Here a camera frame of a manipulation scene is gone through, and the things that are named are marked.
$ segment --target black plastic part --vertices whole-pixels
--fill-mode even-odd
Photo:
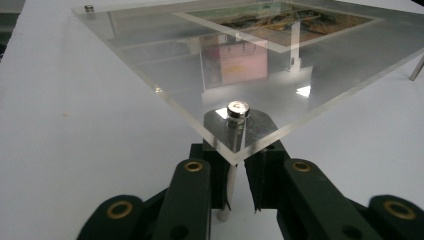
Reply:
[[[423,210],[402,198],[390,195],[373,197],[367,217],[384,239],[424,239]]]
[[[280,169],[284,190],[308,239],[382,239],[315,164],[290,159]]]
[[[424,7],[424,0],[412,0],[412,1]]]
[[[78,240],[132,240],[140,235],[141,199],[121,195],[103,202],[82,228]]]
[[[262,151],[245,160],[247,178],[252,193],[255,211],[278,209],[282,186],[278,167],[279,162],[290,159],[280,141],[276,141]]]
[[[227,177],[230,164],[217,151],[204,144],[192,144],[190,158],[201,158],[211,166],[211,208],[223,209],[228,204]]]
[[[178,164],[159,213],[153,240],[209,239],[210,165],[201,159]]]

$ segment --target screw head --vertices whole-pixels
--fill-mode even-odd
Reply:
[[[249,116],[249,104],[241,101],[233,101],[227,105],[227,113],[230,119],[243,121]]]
[[[85,5],[84,9],[85,9],[85,12],[94,12],[94,6],[93,5]]]

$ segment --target metal rod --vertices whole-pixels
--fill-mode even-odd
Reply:
[[[415,79],[417,78],[418,74],[423,69],[423,66],[424,66],[424,55],[421,57],[420,62],[418,63],[418,65],[415,68],[415,70],[412,72],[411,76],[409,77],[409,80],[415,81]]]
[[[234,184],[236,182],[237,166],[230,166],[228,170],[228,182],[227,182],[227,198],[228,202],[231,203],[233,200]],[[219,210],[218,219],[226,222],[230,216],[230,208],[225,205],[224,209]]]

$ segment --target metal standoff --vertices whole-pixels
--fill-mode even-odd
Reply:
[[[94,6],[93,5],[85,5],[84,9],[85,9],[85,12],[94,12]]]
[[[243,122],[249,117],[249,104],[241,101],[233,101],[227,105],[228,118],[236,122]]]

